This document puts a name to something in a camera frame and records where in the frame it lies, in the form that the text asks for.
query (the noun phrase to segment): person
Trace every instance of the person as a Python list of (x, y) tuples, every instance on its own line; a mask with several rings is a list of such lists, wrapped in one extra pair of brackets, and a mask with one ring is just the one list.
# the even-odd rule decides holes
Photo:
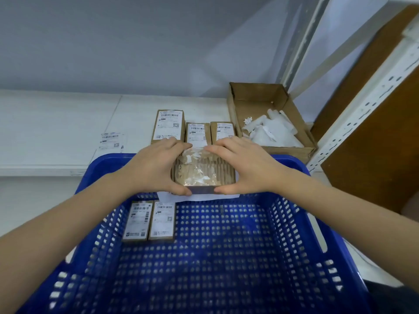
[[(130, 196), (169, 191), (191, 195), (170, 178), (176, 157), (191, 144), (163, 139), (124, 167), (0, 237), (0, 313), (14, 313), (107, 214)], [(246, 138), (205, 147), (239, 173), (222, 194), (273, 192), (332, 227), (381, 268), (419, 291), (419, 224), (288, 168)]]

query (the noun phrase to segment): blue basket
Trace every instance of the blue basket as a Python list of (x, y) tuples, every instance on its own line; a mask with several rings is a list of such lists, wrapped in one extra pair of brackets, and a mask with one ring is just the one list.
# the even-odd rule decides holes
[[(77, 192), (134, 154), (108, 154), (87, 169)], [(308, 174), (296, 158), (280, 163)], [(368, 291), (343, 242), (280, 195), (182, 202), (175, 240), (123, 243), (132, 200), (123, 202), (62, 262), (19, 313), (369, 313)]]

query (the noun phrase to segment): forearm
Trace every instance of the forearm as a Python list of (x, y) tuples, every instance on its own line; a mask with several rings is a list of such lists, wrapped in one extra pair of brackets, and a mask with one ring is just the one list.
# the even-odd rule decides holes
[(419, 291), (419, 224), (295, 170), (278, 193), (332, 227), (380, 267)]
[(117, 175), (105, 175), (0, 238), (1, 313), (14, 313), (71, 249), (130, 196), (116, 192), (118, 183)]

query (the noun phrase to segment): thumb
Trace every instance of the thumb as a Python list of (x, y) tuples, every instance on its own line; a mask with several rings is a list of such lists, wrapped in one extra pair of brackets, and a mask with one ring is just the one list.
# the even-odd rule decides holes
[(179, 196), (191, 196), (192, 192), (189, 188), (186, 186), (180, 185), (178, 183), (175, 183), (171, 181), (171, 183), (168, 185), (168, 191), (172, 194), (179, 195)]
[(234, 184), (218, 186), (214, 189), (214, 192), (224, 194), (224, 195), (235, 195), (235, 194), (241, 194), (240, 188), (241, 188), (240, 182), (237, 182)]

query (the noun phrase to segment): hand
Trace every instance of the hand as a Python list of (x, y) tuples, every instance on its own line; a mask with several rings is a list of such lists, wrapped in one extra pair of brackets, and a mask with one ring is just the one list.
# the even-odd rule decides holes
[(130, 195), (166, 191), (175, 195), (192, 195), (183, 185), (170, 178), (170, 172), (176, 158), (191, 143), (176, 140), (175, 137), (162, 139), (140, 150), (124, 167), (116, 171), (123, 187), (127, 187)]
[(219, 186), (215, 192), (225, 195), (278, 192), (289, 168), (271, 157), (261, 146), (247, 138), (224, 138), (204, 147), (230, 163), (240, 178), (235, 184)]

